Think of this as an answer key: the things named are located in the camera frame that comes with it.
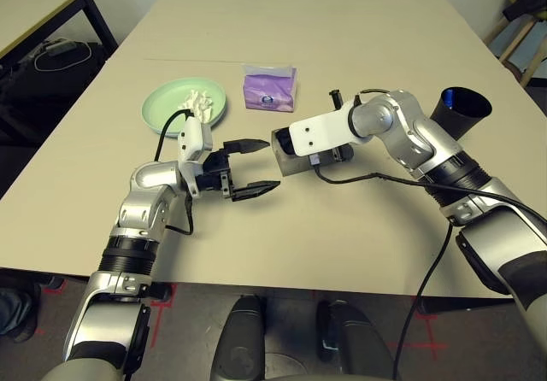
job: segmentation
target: white cable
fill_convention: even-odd
[[[59,72],[59,71],[64,71],[65,69],[69,69],[70,67],[75,67],[76,65],[79,65],[80,63],[84,63],[85,61],[88,61],[91,58],[91,56],[93,55],[93,52],[91,51],[91,47],[89,46],[89,44],[87,42],[80,42],[80,41],[72,41],[72,42],[74,42],[75,44],[85,45],[87,50],[89,50],[89,55],[86,56],[81,61],[76,61],[76,62],[68,64],[66,67],[58,67],[56,69],[41,69],[41,68],[38,67],[37,62],[38,62],[38,59],[40,59],[40,57],[42,57],[42,56],[44,56],[45,54],[48,53],[48,51],[45,50],[44,52],[42,52],[41,54],[38,54],[34,58],[34,69],[36,69],[38,72]]]

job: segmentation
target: silver robot arm segment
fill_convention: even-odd
[[[359,98],[340,110],[289,126],[297,155],[319,164],[318,153],[341,144],[384,142],[391,157],[419,181],[517,197],[489,176],[460,144],[406,91],[392,91],[366,103]],[[491,290],[511,294],[532,334],[547,351],[547,233],[542,220],[509,203],[483,196],[426,188],[480,280]]]
[[[189,201],[202,191],[220,191],[233,201],[260,196],[279,185],[260,181],[235,188],[228,163],[231,153],[250,153],[269,146],[256,139],[225,142],[203,163],[197,160],[213,147],[208,125],[188,117],[178,137],[177,161],[153,161],[137,168],[129,194],[103,252],[99,268],[85,287],[63,350],[63,362],[44,381],[72,379],[119,380],[131,377],[141,365],[150,307],[149,297],[170,297],[167,284],[152,282],[156,251],[162,242],[174,199]],[[177,232],[189,232],[173,229]]]

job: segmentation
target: green plate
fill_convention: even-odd
[[[143,103],[141,115],[143,120],[156,133],[162,133],[163,125],[179,106],[190,95],[191,90],[206,91],[213,101],[211,120],[212,126],[220,120],[226,109],[226,93],[222,86],[207,78],[183,78],[160,86],[150,93]],[[185,124],[184,115],[179,116],[169,126],[166,136],[175,138]]]

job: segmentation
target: black cable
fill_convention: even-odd
[[[167,122],[165,122],[165,125],[163,125],[162,133],[160,134],[160,140],[157,142],[157,149],[156,154],[154,155],[154,161],[160,160],[160,154],[162,152],[162,146],[163,146],[163,139],[165,139],[165,134],[168,132],[169,125],[171,125],[171,122],[175,120],[177,117],[181,116],[182,114],[185,114],[186,118],[188,116],[193,116],[192,112],[189,109],[181,109],[177,110],[174,114],[169,116],[169,119]]]
[[[323,174],[321,174],[320,165],[314,165],[315,174],[319,177],[319,179],[324,180],[327,183],[330,183],[332,185],[343,185],[346,183],[352,183],[352,182],[358,182],[360,180],[368,180],[368,179],[384,179],[384,180],[390,180],[391,182],[401,183],[403,185],[409,185],[409,186],[420,186],[420,187],[431,187],[433,189],[439,189],[439,190],[445,190],[445,191],[457,191],[459,193],[465,193],[466,195],[476,195],[476,196],[482,196],[482,197],[489,197],[490,199],[496,199],[501,202],[506,202],[508,204],[512,204],[516,208],[519,208],[520,210],[524,210],[535,217],[537,217],[542,223],[547,224],[547,220],[539,214],[537,211],[535,211],[533,208],[528,207],[526,204],[519,202],[518,200],[512,199],[511,197],[506,197],[504,195],[498,195],[497,193],[490,193],[489,191],[481,191],[481,190],[475,190],[475,189],[467,189],[464,187],[455,187],[455,186],[448,186],[448,185],[440,185],[437,183],[427,183],[427,182],[418,182],[415,180],[407,180],[407,179],[401,179],[396,178],[395,176],[390,176],[389,174],[383,174],[383,173],[369,173],[364,174],[362,176],[357,176],[355,178],[350,179],[342,179],[342,180],[332,180],[329,179]]]
[[[360,180],[368,180],[368,179],[379,178],[379,179],[384,179],[384,180],[390,180],[390,181],[396,182],[396,183],[401,183],[403,185],[420,186],[420,187],[432,187],[432,188],[440,189],[440,190],[444,189],[444,190],[448,190],[448,191],[458,191],[458,192],[461,192],[461,193],[473,194],[473,195],[476,195],[476,196],[489,197],[489,198],[492,198],[492,199],[497,199],[497,200],[500,200],[502,202],[512,204],[512,205],[514,205],[515,207],[517,207],[521,210],[525,210],[525,211],[529,212],[530,214],[533,214],[535,217],[537,217],[543,223],[547,224],[547,220],[545,220],[545,218],[541,214],[536,212],[534,209],[529,208],[527,205],[525,205],[525,204],[523,204],[523,203],[521,203],[521,202],[519,202],[515,199],[512,199],[510,197],[506,197],[506,196],[503,196],[503,195],[498,195],[498,194],[495,194],[495,193],[490,193],[490,192],[475,190],[475,189],[466,189],[466,188],[462,188],[462,187],[439,185],[439,184],[436,184],[436,183],[417,182],[417,181],[414,181],[414,180],[396,178],[394,176],[390,176],[388,174],[383,174],[383,173],[369,173],[369,174],[364,174],[362,176],[357,176],[357,177],[349,178],[349,179],[332,180],[332,179],[327,178],[323,174],[321,174],[320,165],[314,165],[314,170],[315,170],[315,174],[317,175],[317,177],[319,177],[319,179],[321,179],[321,180],[323,180],[327,183],[330,183],[332,185],[343,185],[343,184],[347,184],[347,183],[358,182]],[[448,231],[446,232],[446,238],[444,239],[444,243],[441,247],[441,250],[439,251],[439,253],[437,255],[437,258],[435,259],[435,261],[433,262],[433,264],[431,265],[431,267],[427,271],[426,276],[422,280],[420,288],[418,289],[418,292],[416,293],[416,298],[414,299],[414,302],[412,303],[412,306],[410,307],[410,310],[407,313],[407,317],[404,321],[404,325],[403,325],[403,328],[401,330],[401,336],[400,336],[399,341],[397,343],[397,352],[395,354],[395,360],[393,361],[392,378],[394,380],[397,380],[397,369],[398,369],[398,366],[399,366],[399,361],[401,359],[401,353],[403,351],[404,338],[406,337],[406,333],[409,329],[410,321],[412,320],[412,316],[414,315],[414,312],[418,307],[418,304],[419,304],[420,299],[421,299],[421,294],[423,293],[423,290],[426,288],[426,285],[427,285],[427,282],[429,281],[429,278],[432,276],[433,272],[435,271],[435,268],[437,267],[437,265],[441,261],[443,255],[444,255],[444,252],[446,251],[446,249],[448,247],[448,243],[450,242],[450,237],[451,236],[452,236],[452,224],[449,223]]]
[[[185,234],[186,236],[190,236],[194,232],[194,218],[191,215],[191,205],[192,205],[192,197],[189,191],[186,192],[186,198],[185,198],[185,209],[186,209],[186,218],[188,219],[188,231],[179,229],[178,227],[166,225],[165,228],[169,230],[173,230],[174,232]]]
[[[177,110],[174,114],[169,116],[169,119],[165,122],[165,125],[163,125],[162,133],[160,134],[160,140],[157,143],[157,149],[156,154],[154,155],[154,161],[160,160],[160,154],[162,153],[162,147],[163,147],[163,139],[165,139],[165,135],[168,132],[169,125],[171,125],[171,122],[175,120],[180,115],[185,114],[186,118],[188,116],[193,116],[193,113],[189,109],[181,109]],[[186,217],[188,218],[188,231],[179,229],[178,227],[166,225],[165,228],[169,230],[173,230],[174,232],[185,234],[186,236],[190,236],[194,232],[194,218],[191,214],[191,205],[193,203],[192,197],[190,192],[186,189],[186,198],[185,198],[185,209],[186,209]]]
[[[391,377],[394,380],[397,380],[399,361],[401,360],[401,353],[403,352],[404,338],[406,337],[407,331],[409,330],[410,321],[412,320],[412,317],[414,316],[414,312],[418,308],[418,304],[420,303],[420,299],[421,299],[421,294],[426,288],[429,278],[432,276],[433,272],[435,271],[435,268],[437,268],[437,265],[443,258],[444,252],[448,248],[448,243],[450,243],[451,237],[452,237],[452,224],[449,223],[448,231],[446,232],[446,237],[444,238],[444,243],[441,246],[441,250],[438,252],[437,258],[434,260],[431,267],[429,267],[429,270],[427,270],[426,276],[421,281],[420,288],[418,289],[418,292],[416,293],[416,298],[412,302],[412,306],[410,307],[410,310],[407,313],[407,317],[404,320],[403,328],[401,330],[401,335],[399,336],[399,341],[397,343],[397,352],[395,353],[395,360],[393,361],[393,373]]]
[[[370,88],[370,89],[363,89],[359,93],[390,93],[386,89],[381,88]]]

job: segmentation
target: tissue box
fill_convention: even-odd
[[[293,112],[297,88],[294,67],[244,66],[243,93],[248,109]]]

